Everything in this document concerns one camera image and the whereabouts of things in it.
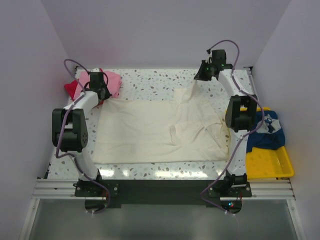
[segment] lavender wall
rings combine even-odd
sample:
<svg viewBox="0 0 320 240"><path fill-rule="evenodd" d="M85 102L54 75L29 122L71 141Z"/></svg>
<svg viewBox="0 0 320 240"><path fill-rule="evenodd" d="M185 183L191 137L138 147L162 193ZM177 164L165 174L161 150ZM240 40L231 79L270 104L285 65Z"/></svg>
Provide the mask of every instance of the lavender wall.
<svg viewBox="0 0 320 240"><path fill-rule="evenodd" d="M0 3L0 239L18 239L52 151L51 112L67 100L67 56L39 0Z"/></svg>
<svg viewBox="0 0 320 240"><path fill-rule="evenodd" d="M198 67L222 39L252 66L290 0L41 0L70 57L87 66ZM236 51L226 48L233 61Z"/></svg>
<svg viewBox="0 0 320 240"><path fill-rule="evenodd" d="M265 106L279 113L295 168L292 186L308 239L319 239L320 1L292 0L254 65Z"/></svg>

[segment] terrazzo table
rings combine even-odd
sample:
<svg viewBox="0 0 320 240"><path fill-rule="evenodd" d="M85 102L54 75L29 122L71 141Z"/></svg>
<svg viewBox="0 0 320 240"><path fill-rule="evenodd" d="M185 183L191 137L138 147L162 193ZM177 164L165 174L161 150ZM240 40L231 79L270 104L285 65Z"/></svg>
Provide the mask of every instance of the terrazzo table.
<svg viewBox="0 0 320 240"><path fill-rule="evenodd" d="M119 99L165 101L173 97L176 88L188 87L197 69L107 69L122 76ZM252 93L252 84L246 69L236 70L244 88ZM221 83L198 81L203 96L210 100L211 105L224 121L229 98ZM97 127L101 107L95 107L86 116L89 141L87 149L94 155ZM52 151L48 168L48 179L78 179L78 172L67 156L56 159ZM103 179L118 180L214 180L226 166L225 161L188 161L170 163L135 163L135 164L97 164Z"/></svg>

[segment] blue cloth with white print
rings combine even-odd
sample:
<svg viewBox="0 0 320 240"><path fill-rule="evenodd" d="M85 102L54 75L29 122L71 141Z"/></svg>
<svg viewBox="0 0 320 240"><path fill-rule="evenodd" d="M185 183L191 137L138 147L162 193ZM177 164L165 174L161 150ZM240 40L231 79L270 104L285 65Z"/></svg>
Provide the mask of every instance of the blue cloth with white print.
<svg viewBox="0 0 320 240"><path fill-rule="evenodd" d="M277 150L278 148L285 145L286 139L285 134L280 126L278 115L274 111L264 111L264 123L261 128L250 134L248 137L246 152L252 152L252 148L260 149L272 149ZM255 115L255 122L252 129L255 129L258 123L261 121L262 113L257 111Z"/></svg>

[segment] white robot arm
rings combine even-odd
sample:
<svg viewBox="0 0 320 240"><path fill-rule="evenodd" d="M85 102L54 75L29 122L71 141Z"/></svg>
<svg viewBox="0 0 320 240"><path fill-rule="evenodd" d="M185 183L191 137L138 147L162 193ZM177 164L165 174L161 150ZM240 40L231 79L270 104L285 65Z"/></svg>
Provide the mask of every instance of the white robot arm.
<svg viewBox="0 0 320 240"><path fill-rule="evenodd" d="M248 133L255 122L257 102L244 94L247 91L239 79L235 75L232 76L233 66L226 63L225 50L220 49L212 52L208 50L208 54L208 60L202 60L200 69L194 79L211 81L212 77L215 77L230 97L225 114L225 123L230 131L229 159L232 154L234 155L226 170L224 181L226 182L226 188L245 187L248 183L246 170Z"/></svg>
<svg viewBox="0 0 320 240"><path fill-rule="evenodd" d="M64 108L56 108L52 112L53 145L59 147L62 152L68 152L76 157L78 164L76 169L79 173L79 179L82 181L89 181L83 173L94 180L101 177L86 148L89 135L85 116L101 101L111 96L104 82L104 74L99 68L93 69L90 72L89 89L86 92L81 92L80 96L71 104ZM62 126L64 115L70 108L72 110L67 116L67 124ZM63 127L63 139L61 146L58 146L60 131Z"/></svg>

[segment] cable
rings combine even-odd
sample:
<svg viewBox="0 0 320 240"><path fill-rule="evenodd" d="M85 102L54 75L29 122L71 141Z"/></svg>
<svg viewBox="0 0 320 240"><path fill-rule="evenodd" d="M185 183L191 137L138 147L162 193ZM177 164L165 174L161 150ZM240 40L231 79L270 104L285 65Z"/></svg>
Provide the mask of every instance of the cable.
<svg viewBox="0 0 320 240"><path fill-rule="evenodd" d="M79 82L79 80L77 78L74 77L74 74L69 70L69 68L67 67L67 62L73 62L75 64L78 64L80 67L82 67L86 73L89 75L90 72L79 62L73 60L73 59L70 59L70 58L67 58L63 61L63 65L66 69L66 71L69 73L69 75L79 84L79 86L82 88L82 91L84 92L84 94L86 94L86 89L84 88L84 86Z"/></svg>
<svg viewBox="0 0 320 240"><path fill-rule="evenodd" d="M88 179L90 182L92 182L93 184L97 185L98 187L102 188L103 190L105 190L105 192L108 194L108 200L107 200L107 204L104 206L104 208L100 209L100 210L96 210L93 212L93 214L99 214L101 212L103 212L105 209L108 208L108 206L110 205L110 200L111 200L111 195L110 195L110 192L109 190L103 186L102 184L98 183L97 181L95 181L94 179L92 179L91 177L89 177L87 174L84 173L84 171L82 171L82 169L80 168L79 164L78 164L78 161L77 161L77 158L74 154L70 153L70 152L67 152L65 154L62 154L62 155L59 155L59 150L61 148L61 143L62 143L62 139L63 139L63 135L64 135L64 132L65 132L65 127L66 127L66 123L67 123L67 118L68 118L68 115L69 113L71 112L71 110L73 109L74 105L79 102L85 95L81 95L80 97L78 97L73 103L72 105L70 106L70 108L65 112L64 114L64 117L63 117L63 120L62 120L62 126L61 126L61 130L60 130L60 135L59 135L59 139L58 139L58 143L57 143L57 146L56 146L56 150L55 150L55 157L57 159L60 159L62 157L65 157L65 156L70 156L71 158L74 158L74 164L76 166L76 168L78 169L78 171L83 174L83 176Z"/></svg>
<svg viewBox="0 0 320 240"><path fill-rule="evenodd" d="M89 90L89 89L87 88L88 85L89 85L89 83L90 83L90 82L88 81L88 82L86 82L85 85L84 85L84 89L85 89L86 91Z"/></svg>
<svg viewBox="0 0 320 240"><path fill-rule="evenodd" d="M109 83L108 75L104 71L102 73L103 73L103 75L106 76L106 86L108 86L108 83Z"/></svg>
<svg viewBox="0 0 320 240"><path fill-rule="evenodd" d="M234 60L233 67L232 67L232 69L231 69L231 78L232 78L233 83L235 84L236 88L237 88L242 94L247 95L249 98L251 98L253 101L256 102L256 104L260 107L261 113L262 113L262 118L261 118L262 120L261 120L260 124L257 125L255 129L251 130L250 132L248 132L248 133L246 133L245 135L243 135L242 138L240 138L240 140L238 141L238 143L236 144L236 146L235 146L235 148L234 148L234 150L233 150L233 153L231 154L230 160L228 161L227 165L226 165L225 168L222 170L222 172L220 173L220 175L219 175L211 184L209 184L208 187L206 187L206 188L200 193L201 199L202 199L203 201L205 201L206 203L209 203L209 204L211 204L211 205L213 205L213 206L221 209L221 210L224 211L226 214L227 214L227 213L228 213L228 214L232 214L230 211L224 209L222 206L220 206L220 205L218 205L218 204L216 204L216 203L214 203L214 202L212 202L212 201L204 198L203 194L205 194L210 188L212 188L212 187L218 182L218 180L225 174L225 172L227 171L228 167L230 166L230 164L231 164L231 162L232 162L232 160L233 160L233 158L234 158L234 156L235 156L235 154L236 154L236 151L237 151L238 147L240 146L240 143L243 141L243 139L244 139L245 137L247 137L248 135L253 134L254 132L256 132L256 131L264 124L263 119L265 118L265 111L264 111L264 108L262 107L262 104L261 104L255 97L253 97L251 94L243 91L243 90L239 87L239 85L238 85L238 83L237 83L237 81L236 81L236 79L235 79L235 77L234 77L235 67L236 67L236 64L237 64L237 62L238 62L239 55L240 55L240 48L239 48L238 44L236 44L234 41L229 40L229 39L221 40L221 41L218 41L216 44L214 44L212 47L210 47L210 48L207 50L207 52L210 53L212 48L214 48L215 46L217 46L218 44L223 43L223 42L230 42L230 43L234 44L234 45L236 46L236 49L237 49L237 55L236 55L236 58L235 58L235 60ZM235 219L236 219L236 221L237 221L238 231L239 231L239 230L240 230L239 221L238 221L238 219L236 218L236 216L235 216L234 214L232 214L232 215L235 217Z"/></svg>

